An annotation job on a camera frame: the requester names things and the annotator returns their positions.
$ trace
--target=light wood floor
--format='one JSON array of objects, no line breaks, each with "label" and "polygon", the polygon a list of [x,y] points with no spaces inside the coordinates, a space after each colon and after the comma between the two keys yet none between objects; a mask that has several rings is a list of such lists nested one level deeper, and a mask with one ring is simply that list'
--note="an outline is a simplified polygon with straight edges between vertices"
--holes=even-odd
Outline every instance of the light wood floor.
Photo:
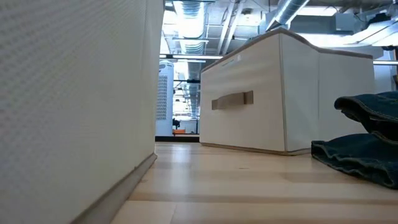
[{"label": "light wood floor", "polygon": [[159,156],[113,224],[398,223],[398,191],[310,155],[272,156],[159,143]]}]

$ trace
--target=beige trim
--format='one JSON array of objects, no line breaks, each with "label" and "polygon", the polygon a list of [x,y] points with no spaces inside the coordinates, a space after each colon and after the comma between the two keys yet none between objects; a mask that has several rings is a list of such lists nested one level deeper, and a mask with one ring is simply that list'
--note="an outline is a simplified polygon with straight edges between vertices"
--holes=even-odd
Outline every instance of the beige trim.
[{"label": "beige trim", "polygon": [[247,151],[247,152],[260,152],[260,153],[280,155],[280,156],[298,156],[298,155],[310,153],[310,150],[311,150],[311,149],[299,149],[296,151],[287,152],[287,151],[273,151],[273,150],[268,150],[268,149],[255,149],[255,148],[240,147],[240,146],[227,146],[227,145],[222,145],[222,144],[213,144],[213,143],[205,143],[205,142],[201,142],[200,144],[202,146],[208,146],[208,147],[220,147],[220,148],[226,148],[226,149],[234,149],[234,150]]},{"label": "beige trim", "polygon": [[152,153],[144,159],[121,180],[116,182],[98,200],[91,204],[85,211],[77,216],[72,224],[108,224],[117,214],[123,203],[131,195],[136,185],[140,182],[144,174],[155,162],[157,156]]},{"label": "beige trim", "polygon": [[285,71],[284,71],[284,50],[282,48],[282,35],[278,36],[278,43],[279,43],[279,66],[280,66],[280,94],[282,96],[282,115],[283,115],[283,125],[284,125],[284,145],[285,145],[285,152],[287,152],[287,125],[286,125],[286,101],[285,101]]},{"label": "beige trim", "polygon": [[233,93],[211,101],[211,110],[222,110],[231,106],[251,105],[254,103],[253,91]]},{"label": "beige trim", "polygon": [[215,63],[212,63],[211,65],[207,66],[206,68],[204,68],[202,70],[202,72],[204,72],[204,71],[210,69],[211,67],[214,67],[215,65],[217,65],[217,64],[219,64],[221,62],[224,62],[225,60],[235,56],[236,54],[242,52],[244,49],[246,49],[248,47],[251,47],[254,44],[256,44],[256,43],[258,43],[258,42],[260,42],[260,41],[262,41],[262,40],[264,40],[264,39],[266,39],[268,37],[276,35],[276,34],[285,34],[285,35],[291,36],[294,39],[300,41],[303,44],[306,44],[306,45],[310,46],[311,48],[315,49],[316,51],[318,51],[320,53],[337,54],[337,55],[345,55],[345,56],[351,56],[351,57],[361,57],[361,58],[373,59],[372,55],[355,53],[355,52],[347,52],[347,51],[344,51],[344,50],[324,49],[324,48],[321,48],[321,47],[317,47],[317,46],[311,44],[309,41],[307,41],[304,37],[302,37],[302,36],[300,36],[300,35],[298,35],[296,33],[293,33],[293,32],[291,32],[291,31],[289,31],[287,29],[278,28],[276,30],[270,31],[270,32],[268,32],[266,34],[263,34],[263,35],[260,35],[260,36],[256,37],[250,43],[243,45],[242,47],[234,50],[233,52],[229,53],[228,55],[224,56],[223,58],[217,60]]}]

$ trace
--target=blue jeans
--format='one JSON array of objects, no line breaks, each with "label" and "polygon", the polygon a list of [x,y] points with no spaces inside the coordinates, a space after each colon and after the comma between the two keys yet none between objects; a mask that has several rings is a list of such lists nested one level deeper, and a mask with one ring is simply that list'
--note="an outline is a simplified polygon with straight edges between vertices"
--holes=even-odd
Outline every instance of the blue jeans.
[{"label": "blue jeans", "polygon": [[398,189],[398,91],[341,97],[335,108],[369,134],[313,141],[312,156],[346,174]]}]

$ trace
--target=white wall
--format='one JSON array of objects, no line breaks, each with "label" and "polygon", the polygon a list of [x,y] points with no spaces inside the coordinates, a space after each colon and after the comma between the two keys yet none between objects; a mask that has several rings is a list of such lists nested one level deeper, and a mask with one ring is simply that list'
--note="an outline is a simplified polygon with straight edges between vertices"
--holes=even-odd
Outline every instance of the white wall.
[{"label": "white wall", "polygon": [[[384,51],[383,56],[377,60],[394,60],[394,52]],[[385,91],[394,91],[395,83],[392,79],[393,75],[397,75],[395,66],[375,65],[374,66],[374,80],[376,93]]]},{"label": "white wall", "polygon": [[0,223],[69,223],[154,151],[163,1],[0,8]]}]

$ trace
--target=ceiling beam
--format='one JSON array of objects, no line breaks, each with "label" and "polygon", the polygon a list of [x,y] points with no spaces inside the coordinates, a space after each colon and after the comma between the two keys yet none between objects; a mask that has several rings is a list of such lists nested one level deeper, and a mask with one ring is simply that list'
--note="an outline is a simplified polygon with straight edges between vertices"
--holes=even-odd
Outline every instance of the ceiling beam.
[{"label": "ceiling beam", "polygon": [[232,12],[234,10],[234,5],[235,5],[235,3],[231,2],[228,6],[228,13],[227,13],[225,21],[224,21],[223,30],[221,31],[220,41],[218,42],[218,46],[217,46],[217,54],[221,53],[221,48],[224,43],[226,32],[228,31],[229,22],[231,21]]},{"label": "ceiling beam", "polygon": [[234,21],[232,22],[231,28],[229,29],[228,38],[226,39],[226,43],[224,45],[223,55],[226,55],[226,52],[227,52],[228,47],[229,47],[229,44],[231,43],[231,40],[232,40],[232,36],[235,33],[236,26],[237,26],[238,21],[239,21],[239,16],[242,14],[242,10],[243,10],[243,2],[240,1],[238,3],[238,9],[236,10]]}]

